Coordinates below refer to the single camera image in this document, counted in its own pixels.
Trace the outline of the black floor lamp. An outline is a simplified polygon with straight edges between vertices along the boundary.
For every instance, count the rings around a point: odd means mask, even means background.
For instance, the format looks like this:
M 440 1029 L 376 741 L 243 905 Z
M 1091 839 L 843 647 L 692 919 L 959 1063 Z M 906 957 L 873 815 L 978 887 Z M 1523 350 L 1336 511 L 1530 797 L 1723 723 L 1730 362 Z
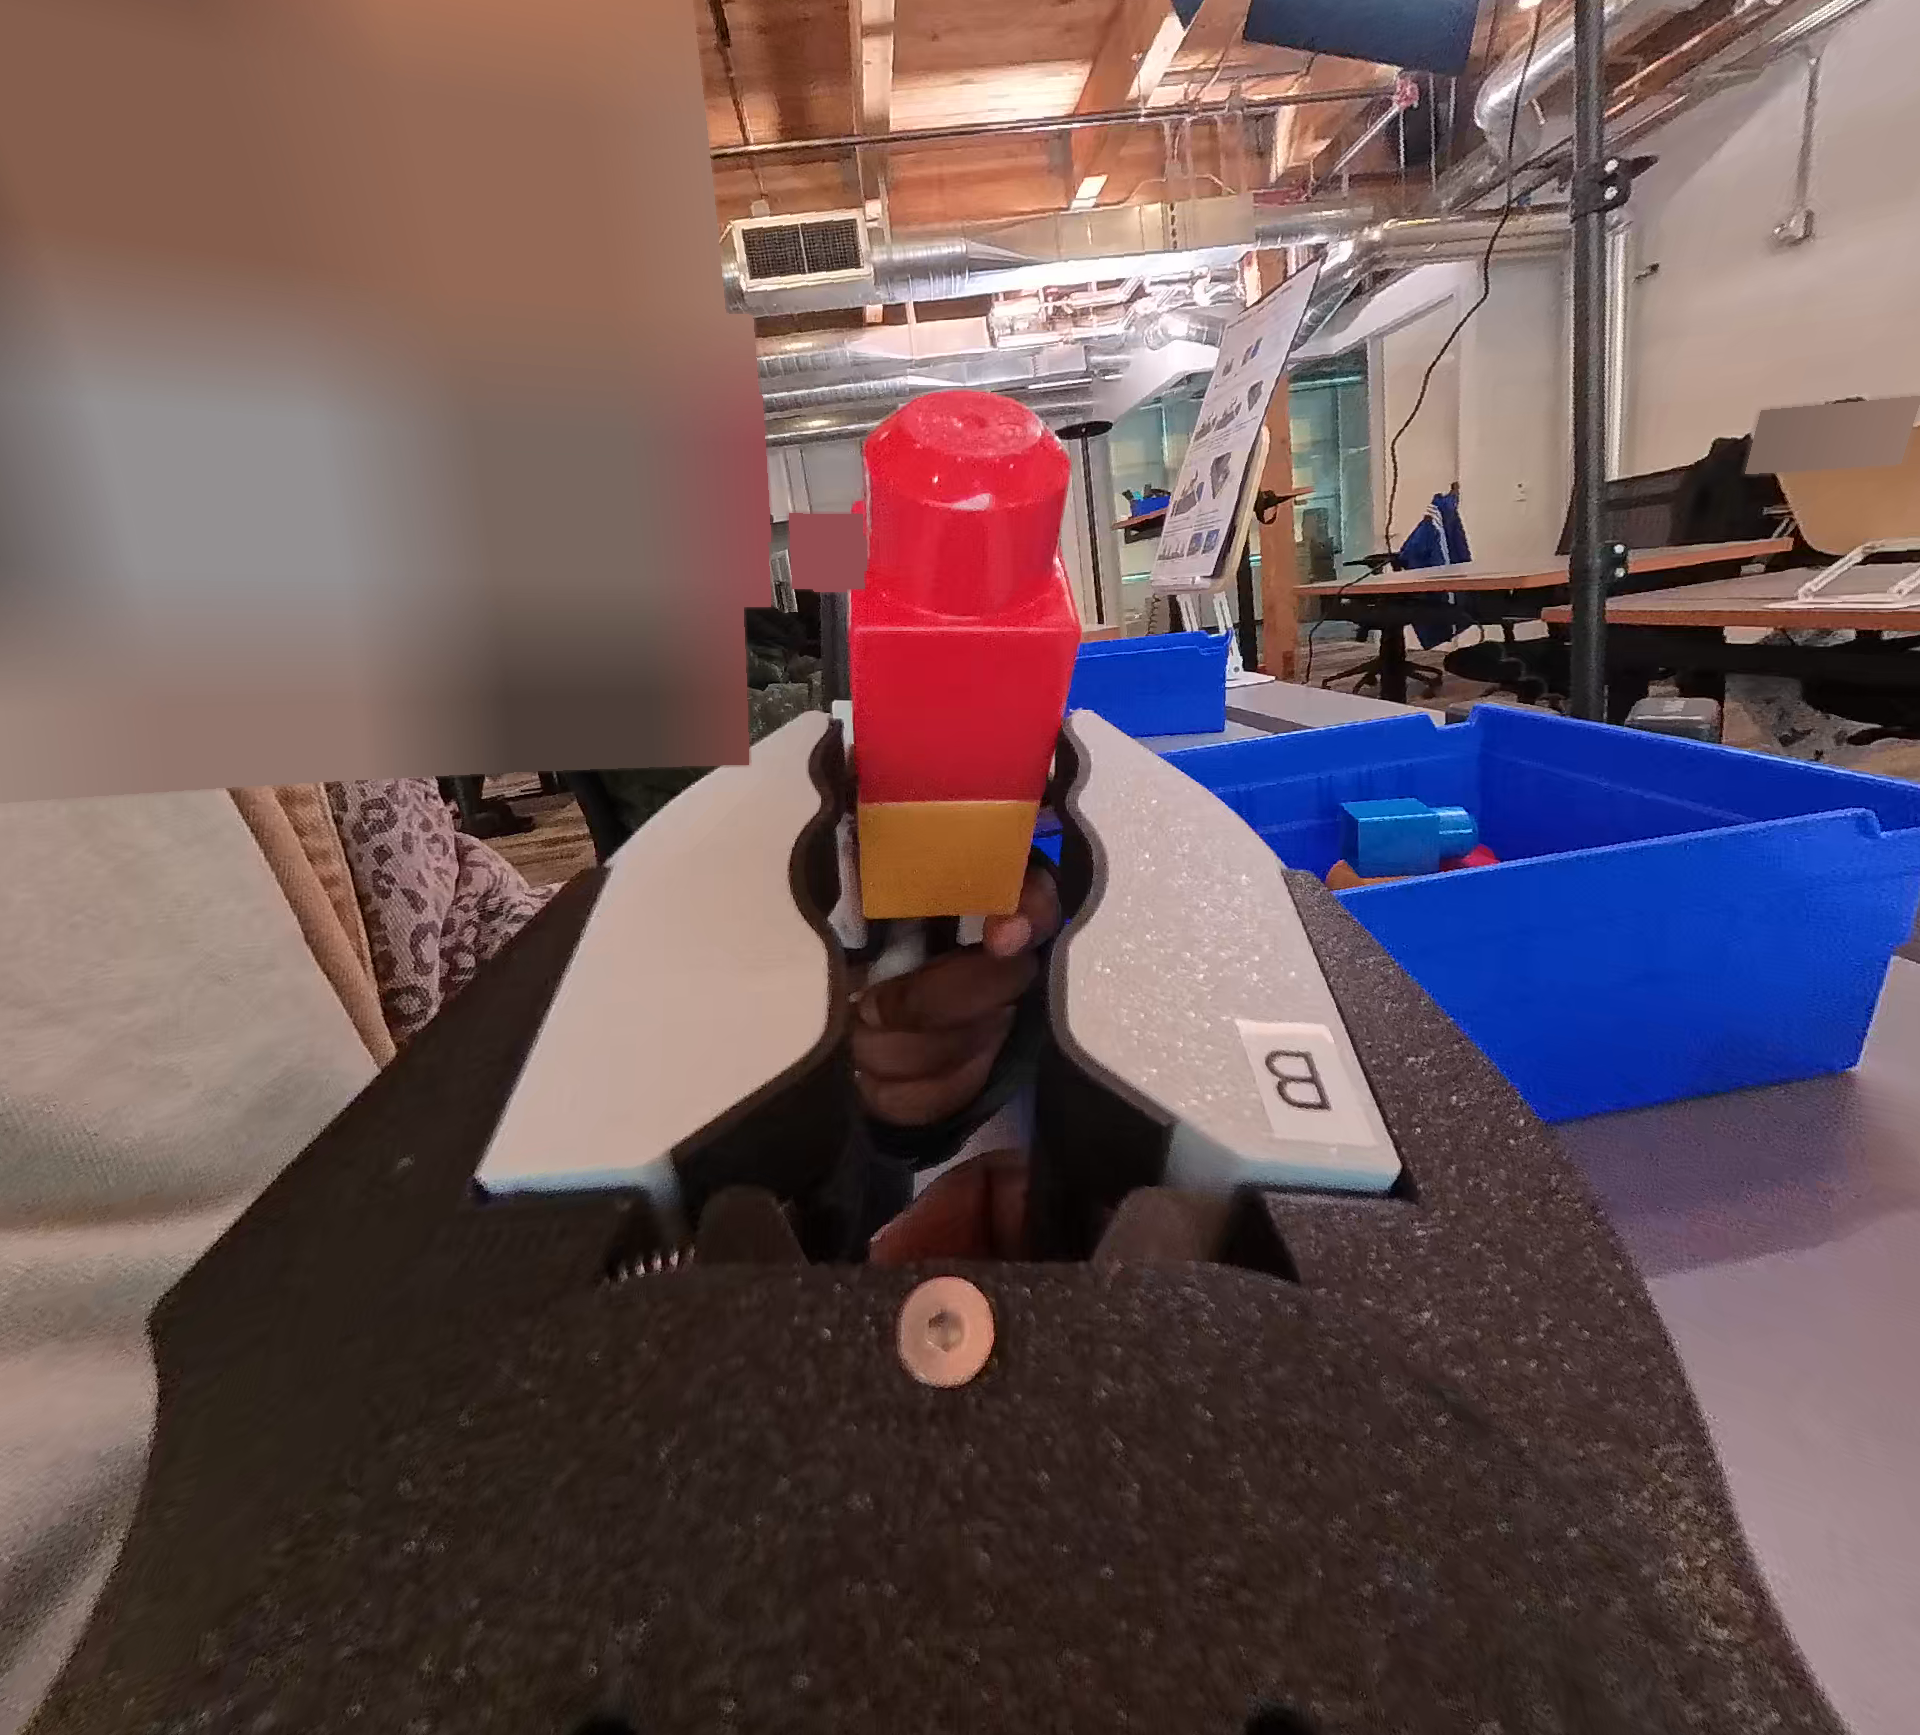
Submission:
M 1109 460 L 1111 424 L 1088 420 L 1055 430 L 1067 452 L 1061 557 L 1088 639 L 1111 639 L 1124 625 L 1124 577 Z

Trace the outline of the silver ventilation duct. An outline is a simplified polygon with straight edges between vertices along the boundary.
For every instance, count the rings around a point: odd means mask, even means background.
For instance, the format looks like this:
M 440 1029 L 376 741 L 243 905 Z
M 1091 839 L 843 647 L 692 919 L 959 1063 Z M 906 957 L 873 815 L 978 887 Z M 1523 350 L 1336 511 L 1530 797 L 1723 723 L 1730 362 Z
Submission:
M 826 440 L 915 394 L 948 386 L 1083 398 L 1127 376 L 1140 356 L 1208 348 L 1208 328 L 1240 300 L 1260 254 L 1320 264 L 1303 332 L 1373 276 L 1447 260 L 1555 254 L 1564 210 L 1387 216 L 1371 204 L 1275 204 L 1257 196 L 1026 216 L 957 232 L 882 234 L 867 218 L 869 284 L 745 298 L 728 228 L 728 308 L 753 320 L 985 302 L 967 326 L 908 322 L 786 336 L 758 352 L 776 442 Z

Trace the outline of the wooden easel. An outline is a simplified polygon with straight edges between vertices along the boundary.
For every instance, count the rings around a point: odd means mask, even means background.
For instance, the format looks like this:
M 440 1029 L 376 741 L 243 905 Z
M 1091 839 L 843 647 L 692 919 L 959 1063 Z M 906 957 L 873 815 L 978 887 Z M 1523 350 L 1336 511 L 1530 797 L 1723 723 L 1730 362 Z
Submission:
M 1292 462 L 1286 412 L 1260 430 L 1260 481 L 1253 497 L 1251 547 L 1257 547 L 1257 667 L 1293 683 L 1300 663 L 1298 533 L 1293 507 L 1303 491 Z

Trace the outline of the instruction poster on wooden board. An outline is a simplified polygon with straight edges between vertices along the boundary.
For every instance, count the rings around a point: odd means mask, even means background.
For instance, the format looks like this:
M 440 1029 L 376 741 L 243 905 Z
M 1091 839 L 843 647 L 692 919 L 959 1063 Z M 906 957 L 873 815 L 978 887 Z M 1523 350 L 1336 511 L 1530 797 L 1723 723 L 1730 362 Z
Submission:
M 1156 593 L 1198 595 L 1231 583 L 1264 464 L 1260 442 L 1320 280 L 1320 264 L 1302 268 L 1220 332 L 1163 511 L 1150 571 Z

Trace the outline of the blue striped jacket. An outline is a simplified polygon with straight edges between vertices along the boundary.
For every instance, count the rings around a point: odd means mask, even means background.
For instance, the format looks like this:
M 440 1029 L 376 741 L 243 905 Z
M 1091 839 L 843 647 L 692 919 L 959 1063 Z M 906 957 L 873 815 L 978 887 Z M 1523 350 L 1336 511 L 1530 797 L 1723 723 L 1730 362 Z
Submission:
M 1471 559 L 1471 545 L 1459 515 L 1457 489 L 1433 493 L 1420 521 L 1398 547 L 1400 571 L 1430 571 L 1442 565 L 1465 563 Z M 1476 629 L 1471 615 L 1459 615 L 1450 597 L 1442 597 L 1446 609 L 1442 615 L 1420 617 L 1411 633 L 1421 649 L 1433 649 L 1451 643 L 1455 637 Z

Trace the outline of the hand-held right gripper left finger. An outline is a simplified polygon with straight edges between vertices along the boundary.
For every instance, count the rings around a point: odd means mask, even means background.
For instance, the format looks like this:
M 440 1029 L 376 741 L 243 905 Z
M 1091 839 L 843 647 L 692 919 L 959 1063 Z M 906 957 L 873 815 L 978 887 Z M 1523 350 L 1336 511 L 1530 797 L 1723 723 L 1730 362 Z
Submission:
M 803 711 L 673 797 L 604 865 L 477 1159 L 487 1203 L 639 1201 L 692 1241 L 731 1189 L 831 1207 L 859 1121 L 848 1063 L 841 723 Z

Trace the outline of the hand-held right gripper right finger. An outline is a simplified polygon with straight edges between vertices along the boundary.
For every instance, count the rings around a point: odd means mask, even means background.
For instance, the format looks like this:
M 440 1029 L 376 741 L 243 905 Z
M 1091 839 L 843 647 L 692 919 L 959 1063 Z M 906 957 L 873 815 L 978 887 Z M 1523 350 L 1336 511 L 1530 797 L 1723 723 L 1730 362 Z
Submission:
M 1253 1193 L 1404 1197 L 1283 861 L 1091 711 L 1054 757 L 1064 925 L 1044 989 L 1027 1233 L 1085 1259 L 1140 1191 L 1229 1225 Z

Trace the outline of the white air vent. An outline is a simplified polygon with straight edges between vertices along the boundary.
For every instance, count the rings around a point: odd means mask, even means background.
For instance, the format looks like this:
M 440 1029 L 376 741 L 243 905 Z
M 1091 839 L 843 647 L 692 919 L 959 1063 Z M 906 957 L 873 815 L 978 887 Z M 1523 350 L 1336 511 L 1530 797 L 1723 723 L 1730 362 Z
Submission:
M 734 282 L 745 298 L 869 284 L 869 242 L 861 208 L 756 214 L 728 228 Z

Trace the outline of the blue plastic bin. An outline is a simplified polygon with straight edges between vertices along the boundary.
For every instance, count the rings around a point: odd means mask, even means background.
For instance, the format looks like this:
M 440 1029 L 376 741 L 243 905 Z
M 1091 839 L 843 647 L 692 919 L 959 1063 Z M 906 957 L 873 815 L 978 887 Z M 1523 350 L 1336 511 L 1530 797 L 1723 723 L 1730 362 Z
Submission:
M 1342 807 L 1465 809 L 1495 855 L 1350 915 L 1549 1123 L 1836 1075 L 1917 891 L 1917 787 L 1490 705 L 1178 749 L 1283 865 Z
M 1220 735 L 1231 655 L 1231 633 L 1085 641 L 1072 665 L 1065 713 L 1096 713 L 1138 739 Z

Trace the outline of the person's left hand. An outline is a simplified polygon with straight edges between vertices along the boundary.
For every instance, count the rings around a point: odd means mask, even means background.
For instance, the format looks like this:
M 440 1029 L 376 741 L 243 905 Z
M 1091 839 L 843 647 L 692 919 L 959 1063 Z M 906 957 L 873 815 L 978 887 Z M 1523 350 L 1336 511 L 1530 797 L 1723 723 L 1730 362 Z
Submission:
M 851 1001 L 850 1065 L 867 1121 L 932 1127 L 971 1107 L 1037 993 L 1060 929 L 1057 883 L 1026 861 L 1018 905 L 987 915 L 978 941 L 906 973 L 863 979 Z

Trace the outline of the yellow toy block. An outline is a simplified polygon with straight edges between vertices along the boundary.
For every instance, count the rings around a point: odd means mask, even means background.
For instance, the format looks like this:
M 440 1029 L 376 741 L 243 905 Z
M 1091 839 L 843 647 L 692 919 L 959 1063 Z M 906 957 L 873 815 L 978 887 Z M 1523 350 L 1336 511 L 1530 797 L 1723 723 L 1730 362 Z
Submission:
M 1029 799 L 859 801 L 861 911 L 872 921 L 995 917 L 1018 909 L 1037 827 Z

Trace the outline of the black light stand pole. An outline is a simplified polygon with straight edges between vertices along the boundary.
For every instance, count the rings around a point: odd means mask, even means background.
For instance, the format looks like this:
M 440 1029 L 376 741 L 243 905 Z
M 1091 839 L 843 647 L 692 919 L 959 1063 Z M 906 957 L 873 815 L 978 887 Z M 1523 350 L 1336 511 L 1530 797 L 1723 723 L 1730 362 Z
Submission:
M 1631 182 L 1608 150 L 1606 38 L 1608 0 L 1571 0 L 1568 713 L 1594 723 L 1608 717 L 1606 601 L 1623 573 L 1606 537 L 1608 220 Z

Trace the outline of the red toy block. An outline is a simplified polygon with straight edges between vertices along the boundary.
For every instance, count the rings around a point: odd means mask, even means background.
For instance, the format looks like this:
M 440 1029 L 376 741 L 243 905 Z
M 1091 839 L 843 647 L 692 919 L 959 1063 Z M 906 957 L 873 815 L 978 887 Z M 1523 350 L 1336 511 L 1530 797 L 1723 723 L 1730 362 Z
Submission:
M 1060 555 L 1067 454 L 1026 406 L 953 390 L 902 404 L 861 460 L 859 801 L 1037 803 L 1083 635 Z

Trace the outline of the wooden desk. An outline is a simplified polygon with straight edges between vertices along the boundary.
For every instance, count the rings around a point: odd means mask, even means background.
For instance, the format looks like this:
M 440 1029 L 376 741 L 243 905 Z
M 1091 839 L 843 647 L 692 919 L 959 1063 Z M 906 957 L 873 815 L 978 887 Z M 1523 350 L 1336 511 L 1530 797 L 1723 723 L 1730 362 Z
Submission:
M 1803 595 L 1815 569 L 1766 567 L 1785 553 L 1783 541 L 1629 549 L 1606 595 L 1606 617 L 1631 627 L 1916 633 L 1916 595 Z M 1571 563 L 1555 555 L 1511 567 L 1386 571 L 1302 585 L 1296 595 L 1307 617 L 1362 629 L 1566 625 Z

